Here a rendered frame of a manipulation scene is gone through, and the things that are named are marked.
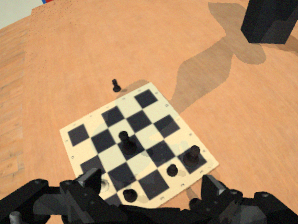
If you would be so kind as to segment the black and cream chessboard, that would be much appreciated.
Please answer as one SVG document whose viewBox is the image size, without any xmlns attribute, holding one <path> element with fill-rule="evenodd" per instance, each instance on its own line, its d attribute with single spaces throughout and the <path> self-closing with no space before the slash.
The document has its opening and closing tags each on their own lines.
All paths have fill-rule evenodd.
<svg viewBox="0 0 298 224">
<path fill-rule="evenodd" d="M 136 151 L 126 155 L 118 134 L 127 131 Z M 109 205 L 157 208 L 207 174 L 219 163 L 152 82 L 118 98 L 60 129 L 76 178 L 100 168 L 109 189 L 99 196 Z M 200 147 L 199 162 L 185 165 L 193 145 Z M 175 177 L 167 175 L 174 163 Z M 137 199 L 125 201 L 123 190 Z"/>
</svg>

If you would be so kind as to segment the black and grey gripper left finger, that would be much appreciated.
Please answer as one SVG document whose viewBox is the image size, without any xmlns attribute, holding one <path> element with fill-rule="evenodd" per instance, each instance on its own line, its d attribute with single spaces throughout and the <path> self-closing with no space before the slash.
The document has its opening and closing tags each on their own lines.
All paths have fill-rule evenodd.
<svg viewBox="0 0 298 224">
<path fill-rule="evenodd" d="M 51 215 L 61 215 L 63 224 L 128 221 L 122 210 L 99 196 L 101 176 L 101 169 L 92 168 L 58 187 L 45 179 L 31 180 L 0 200 L 0 224 L 46 224 Z"/>
</svg>

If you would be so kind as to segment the white rook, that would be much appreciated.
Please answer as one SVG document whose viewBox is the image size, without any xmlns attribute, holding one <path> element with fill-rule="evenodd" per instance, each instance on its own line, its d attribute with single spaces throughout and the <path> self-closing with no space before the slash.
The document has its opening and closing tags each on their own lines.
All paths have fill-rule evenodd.
<svg viewBox="0 0 298 224">
<path fill-rule="evenodd" d="M 101 182 L 101 192 L 106 192 L 109 189 L 109 183 L 107 180 L 102 179 Z"/>
</svg>

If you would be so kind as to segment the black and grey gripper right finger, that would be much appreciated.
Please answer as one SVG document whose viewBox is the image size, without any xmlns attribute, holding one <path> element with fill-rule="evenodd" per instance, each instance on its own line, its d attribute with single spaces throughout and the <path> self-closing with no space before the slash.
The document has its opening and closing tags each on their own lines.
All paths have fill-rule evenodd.
<svg viewBox="0 0 298 224">
<path fill-rule="evenodd" d="M 262 191 L 246 198 L 209 174 L 202 176 L 201 200 L 172 216 L 169 224 L 298 224 L 298 215 L 274 195 Z"/>
</svg>

